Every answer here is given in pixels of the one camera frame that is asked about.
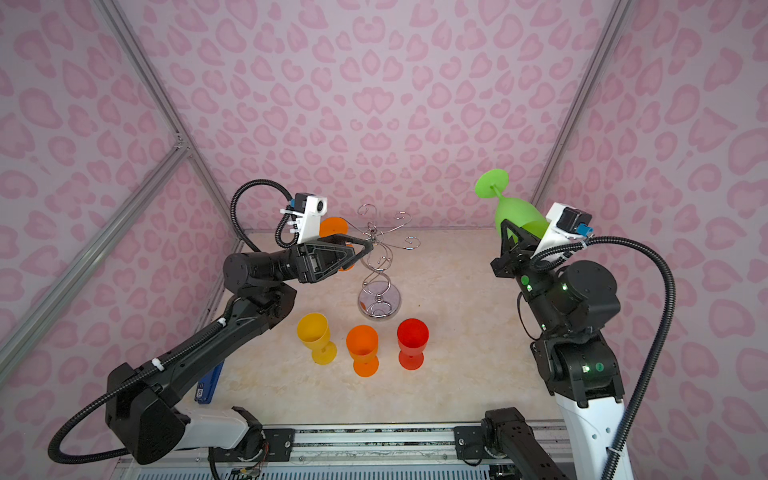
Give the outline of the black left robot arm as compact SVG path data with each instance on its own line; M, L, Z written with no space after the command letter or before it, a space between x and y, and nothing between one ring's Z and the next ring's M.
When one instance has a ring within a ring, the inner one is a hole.
M245 408L206 416L180 410L178 403L229 355L290 314L297 291L289 281L318 283L372 249L369 240L335 234L272 253L229 255L224 284L233 295L219 319L156 359L110 373L108 388L117 395L106 404L109 429L141 465L195 448L219 449L245 461L261 456L262 425Z

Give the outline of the red wine glass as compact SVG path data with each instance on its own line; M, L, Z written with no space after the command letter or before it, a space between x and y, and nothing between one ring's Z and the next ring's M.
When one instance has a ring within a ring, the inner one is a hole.
M398 360L404 369L415 371L423 365L424 350L429 338L429 329L421 320L409 318L400 323L397 329L400 349Z

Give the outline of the yellow wine glass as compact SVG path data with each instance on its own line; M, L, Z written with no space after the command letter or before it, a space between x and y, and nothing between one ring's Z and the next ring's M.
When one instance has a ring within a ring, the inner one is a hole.
M312 360L319 365L328 365L337 355L337 347L331 341L327 318L320 313L305 315L297 325L299 340L311 351Z

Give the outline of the green wine glass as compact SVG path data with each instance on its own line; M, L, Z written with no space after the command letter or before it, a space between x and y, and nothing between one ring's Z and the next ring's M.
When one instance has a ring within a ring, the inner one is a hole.
M475 184L475 193L479 198L496 198L495 227L502 236L501 224L509 220L538 238L542 238L549 226L546 218L530 202L516 197L507 197L504 191L510 183L509 174L502 169L493 169L484 173Z

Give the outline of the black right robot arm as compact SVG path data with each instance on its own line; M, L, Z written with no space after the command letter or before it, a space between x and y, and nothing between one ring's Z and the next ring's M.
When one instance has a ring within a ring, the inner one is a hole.
M625 394L618 361L601 330L620 311L617 282L604 266L576 261L539 272L540 240L505 220L501 251L491 267L512 278L541 329L530 350L541 379L563 415L579 479L602 476L623 417ZM454 430L456 456L477 467L486 457L507 459L518 479L563 479L565 473L536 440L515 408L486 412L478 428Z

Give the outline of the orange wine glass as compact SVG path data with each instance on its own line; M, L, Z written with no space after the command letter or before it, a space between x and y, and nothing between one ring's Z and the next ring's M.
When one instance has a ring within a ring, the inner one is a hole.
M379 337L376 330L368 325L352 328L346 337L346 346L353 360L353 369L360 377L371 377L379 368Z
M320 237L323 246L316 249L318 269L323 276L334 274L338 270L349 270L352 268L351 259L355 255L354 244L346 242L347 252L342 253L339 247L342 245L342 239L334 238L327 240L327 237L333 235L347 235L349 233L348 223L340 217L329 217L320 224Z

